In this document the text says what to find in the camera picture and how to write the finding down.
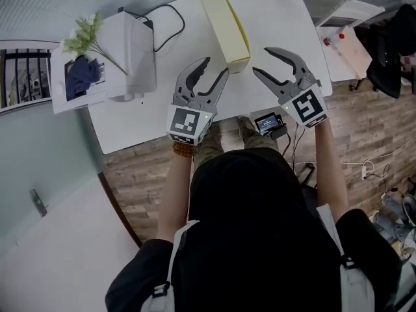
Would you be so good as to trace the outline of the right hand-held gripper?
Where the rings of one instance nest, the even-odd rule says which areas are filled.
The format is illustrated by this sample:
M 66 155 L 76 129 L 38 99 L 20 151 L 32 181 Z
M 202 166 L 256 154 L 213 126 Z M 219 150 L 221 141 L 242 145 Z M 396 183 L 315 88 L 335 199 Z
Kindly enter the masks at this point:
M 314 80 L 306 81 L 313 75 L 303 58 L 292 51 L 280 47 L 265 47 L 264 50 L 292 67 L 292 74 L 298 84 L 286 80 L 278 81 L 266 71 L 253 67 L 254 75 L 278 98 L 279 104 L 297 122 L 306 128 L 321 124 L 328 118 L 328 110 L 324 102 L 321 83 Z

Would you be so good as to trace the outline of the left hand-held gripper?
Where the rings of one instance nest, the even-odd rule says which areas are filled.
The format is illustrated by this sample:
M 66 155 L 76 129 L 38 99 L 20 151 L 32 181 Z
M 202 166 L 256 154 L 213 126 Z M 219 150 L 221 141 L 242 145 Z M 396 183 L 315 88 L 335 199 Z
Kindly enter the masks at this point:
M 177 78 L 166 121 L 166 134 L 174 142 L 197 146 L 217 115 L 216 104 L 227 83 L 228 68 L 218 74 L 208 91 L 194 94 L 210 59 L 204 57 L 193 62 Z

